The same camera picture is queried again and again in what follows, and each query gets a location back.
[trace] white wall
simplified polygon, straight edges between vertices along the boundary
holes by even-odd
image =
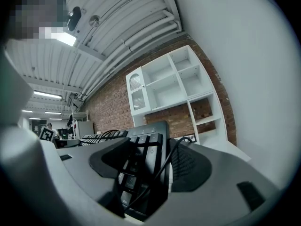
[[[25,118],[25,117],[23,117],[23,116],[20,117],[20,119],[19,119],[19,121],[18,121],[18,125],[19,125],[19,127],[21,127],[21,128],[31,130],[31,126],[30,126],[30,124],[29,124],[28,118]]]
[[[299,164],[300,45],[270,0],[176,0],[183,28],[215,66],[238,147],[279,188]]]
[[[55,121],[55,120],[47,120],[47,124],[51,123],[52,129],[65,129],[67,128],[67,122],[68,121]]]

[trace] ceiling beam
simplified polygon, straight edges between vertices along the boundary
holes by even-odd
[[[79,43],[79,41],[75,41],[75,44],[73,46],[70,46],[68,44],[65,44],[59,40],[56,40],[56,39],[27,39],[26,40],[27,43],[30,43],[30,44],[36,44],[36,45],[39,45],[39,44],[57,44],[57,45],[60,45],[66,49],[70,49],[71,51],[75,52],[75,53],[80,53],[80,54],[83,54],[99,63],[102,63],[103,61],[106,60],[106,56],[102,55],[101,53],[95,51],[94,49],[88,47],[88,46],[85,46],[81,43]]]
[[[57,90],[64,90],[64,91],[68,91],[68,92],[72,92],[72,93],[80,93],[82,91],[82,89],[80,88],[75,88],[73,86],[69,86],[69,85],[62,85],[62,84],[58,84],[58,83],[54,83],[54,82],[50,82],[50,81],[43,81],[43,80],[39,80],[39,79],[34,79],[34,78],[30,78],[30,77],[23,77],[24,80],[29,83],[29,84],[33,84],[33,85],[41,85],[41,86],[46,86],[46,87],[50,87],[53,89],[57,89]]]
[[[107,58],[106,56],[102,55],[101,53],[98,53],[94,49],[91,49],[90,47],[87,47],[83,44],[79,44],[77,49],[80,54],[86,55],[87,57],[89,57],[99,63],[102,63]]]
[[[28,102],[50,104],[50,105],[67,105],[67,102],[65,102],[65,101],[61,102],[61,101],[45,100],[45,99],[39,99],[39,98],[30,98],[30,100]]]

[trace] person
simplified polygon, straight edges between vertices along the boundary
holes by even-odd
[[[54,137],[53,137],[54,139],[58,139],[59,138],[58,131],[56,129],[52,129],[52,124],[50,122],[48,122],[47,128],[49,130],[52,130],[54,132]]]

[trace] ceiling pipe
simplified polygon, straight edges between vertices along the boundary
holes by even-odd
[[[95,71],[95,73],[92,75],[92,77],[89,79],[85,87],[83,88],[81,94],[79,95],[79,99],[82,98],[82,96],[86,93],[88,88],[91,86],[91,83],[101,74],[105,66],[117,55],[119,54],[123,49],[127,48],[132,42],[136,41],[138,38],[143,36],[144,34],[150,32],[151,30],[157,28],[158,26],[168,23],[172,20],[174,20],[174,15],[166,10],[162,11],[167,17],[163,18],[159,21],[154,22],[153,24],[145,27],[144,29],[140,30],[138,33],[133,35],[131,38],[123,42],[117,49],[115,49],[108,57],[107,59],[98,67],[98,69]]]
[[[141,45],[143,45],[144,43],[147,43],[148,41],[150,41],[151,39],[166,33],[167,31],[170,31],[172,29],[175,29],[178,27],[178,24],[176,22],[174,22],[174,24],[165,27],[163,29],[160,29],[156,32],[153,32],[151,35],[145,37],[143,40],[139,41],[138,43],[136,43],[135,45],[133,45],[132,47],[128,48],[123,54],[121,54],[118,58],[116,58],[113,63],[110,64],[110,66],[108,66],[105,71],[103,72],[104,76],[99,77],[97,80],[94,81],[94,83],[92,84],[92,86],[88,89],[87,91],[87,95],[85,95],[83,97],[83,100],[85,100],[90,92],[95,88],[95,86],[99,83],[99,81],[103,78],[106,77],[106,74],[117,64],[119,63],[124,57],[126,57],[128,54],[130,54],[131,52],[133,52],[135,49],[137,49],[138,47],[140,47]]]
[[[135,54],[139,53],[140,51],[146,49],[148,46],[152,45],[153,43],[156,43],[158,42],[159,40],[165,38],[165,37],[168,37],[170,35],[173,35],[174,33],[178,33],[178,32],[181,32],[180,29],[177,29],[177,30],[174,30],[172,32],[169,32],[167,34],[165,34],[164,36],[160,37],[160,38],[157,38],[155,39],[154,41],[146,44],[145,46],[143,46],[142,48],[138,49],[137,51],[135,51],[130,57],[134,56]],[[91,92],[87,95],[87,98],[97,89],[97,88],[100,88],[100,86],[102,84],[104,84],[107,80],[109,80],[112,76],[114,76],[114,72],[119,69],[120,67],[123,68],[122,66],[124,65],[125,61],[123,61],[122,63],[120,63],[118,66],[116,66],[107,76],[105,76],[92,90]]]
[[[102,24],[110,17],[112,16],[115,12],[117,12],[121,7],[123,7],[124,5],[126,5],[129,1],[131,0],[121,0],[118,3],[114,4],[114,6],[112,6],[111,8],[109,8],[100,18],[101,20],[101,24],[100,26],[102,26]],[[92,32],[92,35],[98,30],[98,28],[95,28],[94,31]],[[85,35],[83,36],[84,40],[81,40],[80,42],[83,44],[88,43],[88,41],[90,40],[91,37],[88,37],[88,35],[90,34],[91,30],[86,32]]]

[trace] black keyboard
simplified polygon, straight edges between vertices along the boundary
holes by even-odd
[[[127,131],[126,130],[114,131],[114,132],[109,133],[108,135],[106,135],[103,139],[100,139],[101,136],[102,135],[100,135],[100,134],[85,135],[80,140],[79,146],[91,145],[91,144],[104,142],[104,141],[112,140],[112,139],[119,138],[119,137],[126,137],[127,136]]]
[[[80,140],[80,146],[84,145],[90,145],[90,144],[95,144],[99,142],[101,135],[96,134],[96,135],[85,135],[83,138]]]
[[[165,121],[129,129],[132,152],[119,170],[118,184],[121,202],[126,208],[151,183],[169,153],[166,141],[169,126]],[[167,199],[169,166],[161,173],[143,199],[126,211],[126,214],[144,221]]]

